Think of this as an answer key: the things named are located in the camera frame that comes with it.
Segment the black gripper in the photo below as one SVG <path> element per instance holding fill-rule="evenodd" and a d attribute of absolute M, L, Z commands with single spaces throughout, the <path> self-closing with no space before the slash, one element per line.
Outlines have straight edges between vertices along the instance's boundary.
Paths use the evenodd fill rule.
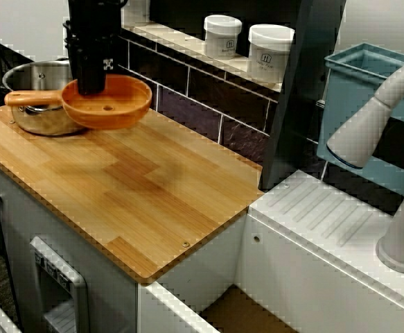
<path fill-rule="evenodd" d="M 128 1 L 69 0 L 69 19 L 65 47 L 69 56 L 79 51 L 89 53 L 109 44 L 121 32 L 121 9 Z M 76 55 L 71 59 L 71 73 L 77 80 L 80 95 L 97 94 L 105 88 L 107 71 L 114 68 L 113 58 Z"/>

